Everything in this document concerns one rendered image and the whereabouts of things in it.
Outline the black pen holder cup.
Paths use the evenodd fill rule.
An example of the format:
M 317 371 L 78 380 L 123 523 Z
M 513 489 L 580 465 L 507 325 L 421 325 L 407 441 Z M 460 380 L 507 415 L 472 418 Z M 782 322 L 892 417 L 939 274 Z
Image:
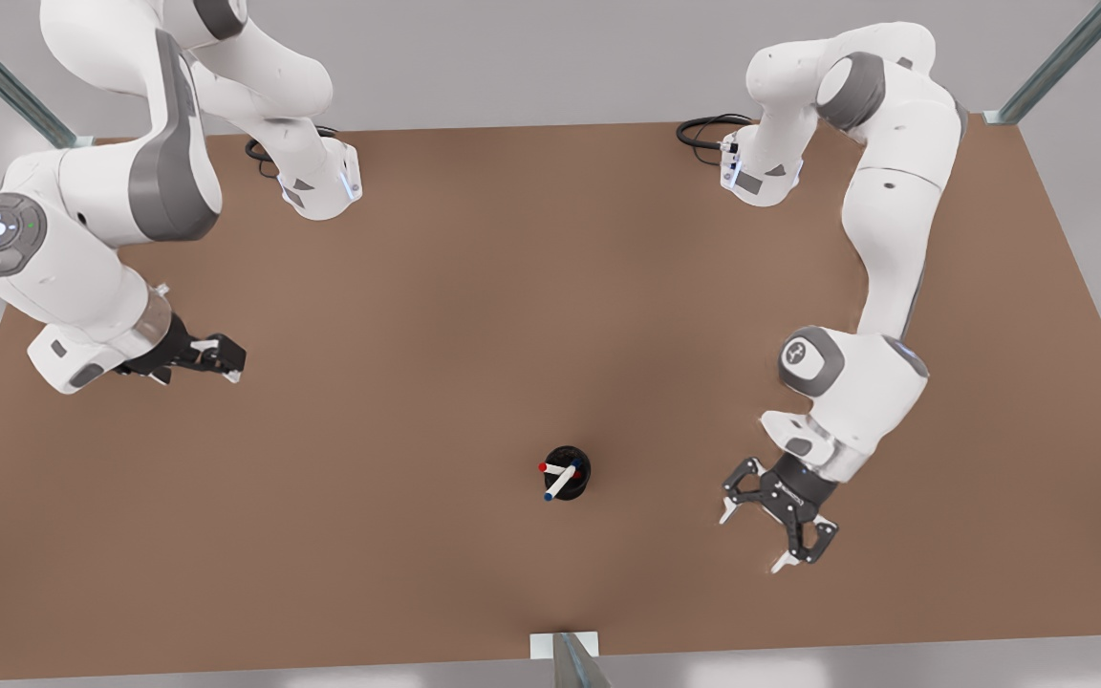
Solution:
M 577 473 L 573 480 L 569 480 L 569 483 L 562 489 L 559 495 L 555 496 L 554 500 L 571 501 L 577 496 L 581 496 L 589 483 L 590 477 L 593 476 L 593 465 L 591 465 L 590 458 L 586 456 L 584 450 L 571 445 L 564 445 L 564 447 L 550 450 L 544 462 L 547 465 L 575 465 L 580 469 L 580 473 Z M 553 483 L 554 477 L 543 476 L 543 479 L 545 479 L 545 488 L 547 488 Z

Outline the silver frame post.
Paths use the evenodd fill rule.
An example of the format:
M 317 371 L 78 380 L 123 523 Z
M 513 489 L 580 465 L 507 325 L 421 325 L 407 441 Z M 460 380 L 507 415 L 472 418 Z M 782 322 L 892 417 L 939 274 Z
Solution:
M 1051 51 L 1031 77 L 1022 84 L 1000 109 L 982 112 L 986 125 L 1020 125 L 1062 77 L 1082 61 L 1101 40 L 1101 0 L 1084 14 L 1082 21 Z
M 553 688 L 613 688 L 597 663 L 598 632 L 556 632 L 528 636 L 528 657 L 553 662 Z
M 8 103 L 14 113 L 28 122 L 28 125 L 44 136 L 56 149 L 88 148 L 96 143 L 95 136 L 78 136 L 69 125 L 43 103 L 17 75 L 0 62 L 0 99 Z

